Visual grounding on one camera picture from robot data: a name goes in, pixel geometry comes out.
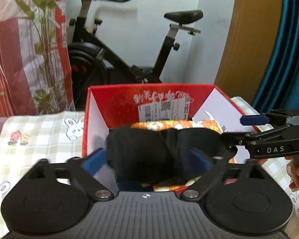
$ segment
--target bolt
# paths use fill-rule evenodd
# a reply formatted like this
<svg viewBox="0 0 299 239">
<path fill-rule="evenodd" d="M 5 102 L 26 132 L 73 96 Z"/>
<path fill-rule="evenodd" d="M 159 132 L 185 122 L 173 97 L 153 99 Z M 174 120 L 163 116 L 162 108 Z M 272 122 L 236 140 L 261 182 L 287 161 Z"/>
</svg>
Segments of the bolt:
<svg viewBox="0 0 299 239">
<path fill-rule="evenodd" d="M 199 195 L 199 193 L 197 191 L 194 191 L 194 190 L 187 190 L 187 191 L 183 192 L 183 195 L 186 198 L 196 198 Z"/>
<path fill-rule="evenodd" d="M 95 196 L 100 199 L 108 199 L 111 196 L 111 193 L 107 190 L 99 190 L 95 193 Z"/>
</svg>

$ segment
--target brown door frame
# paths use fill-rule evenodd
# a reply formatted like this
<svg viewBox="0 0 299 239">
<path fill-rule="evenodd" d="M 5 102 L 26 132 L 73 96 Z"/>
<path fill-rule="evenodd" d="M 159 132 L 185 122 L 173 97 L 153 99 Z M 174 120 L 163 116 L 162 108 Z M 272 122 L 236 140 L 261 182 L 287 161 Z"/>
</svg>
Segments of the brown door frame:
<svg viewBox="0 0 299 239">
<path fill-rule="evenodd" d="M 235 0 L 228 37 L 215 79 L 228 96 L 253 100 L 278 32 L 282 0 Z"/>
</svg>

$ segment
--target human hand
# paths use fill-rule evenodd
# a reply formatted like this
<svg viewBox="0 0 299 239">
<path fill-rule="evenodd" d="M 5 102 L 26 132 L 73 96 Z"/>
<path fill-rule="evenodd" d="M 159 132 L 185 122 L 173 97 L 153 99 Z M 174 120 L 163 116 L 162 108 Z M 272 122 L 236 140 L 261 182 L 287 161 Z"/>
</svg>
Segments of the human hand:
<svg viewBox="0 0 299 239">
<path fill-rule="evenodd" d="M 287 156 L 285 157 L 286 160 L 291 160 L 288 164 L 287 164 L 287 174 L 291 177 L 292 182 L 289 185 L 289 188 L 291 190 L 295 190 L 297 188 L 299 188 L 299 166 L 296 167 L 292 157 L 291 156 Z"/>
</svg>

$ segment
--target black saddle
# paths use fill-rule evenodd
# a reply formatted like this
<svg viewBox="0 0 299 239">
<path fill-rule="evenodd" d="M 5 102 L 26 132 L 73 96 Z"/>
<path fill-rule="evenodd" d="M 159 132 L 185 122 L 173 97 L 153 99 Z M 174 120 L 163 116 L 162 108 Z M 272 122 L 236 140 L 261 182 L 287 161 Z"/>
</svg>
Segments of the black saddle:
<svg viewBox="0 0 299 239">
<path fill-rule="evenodd" d="M 203 16 L 204 15 L 201 10 L 193 10 L 165 13 L 164 18 L 169 19 L 173 22 L 177 22 L 179 24 L 190 24 L 200 20 Z"/>
</svg>

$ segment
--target black eye mask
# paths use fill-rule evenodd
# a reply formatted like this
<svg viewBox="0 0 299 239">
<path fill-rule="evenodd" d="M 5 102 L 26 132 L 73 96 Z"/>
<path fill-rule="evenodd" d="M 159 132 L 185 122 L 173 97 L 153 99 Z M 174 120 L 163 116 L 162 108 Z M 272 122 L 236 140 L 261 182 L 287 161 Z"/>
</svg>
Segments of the black eye mask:
<svg viewBox="0 0 299 239">
<path fill-rule="evenodd" d="M 223 155 L 221 136 L 211 129 L 151 131 L 123 127 L 108 135 L 106 161 L 116 175 L 131 181 L 161 186 L 185 184 L 199 175 L 187 171 L 196 164 L 191 150 L 211 166 L 213 156 L 233 157 Z"/>
</svg>

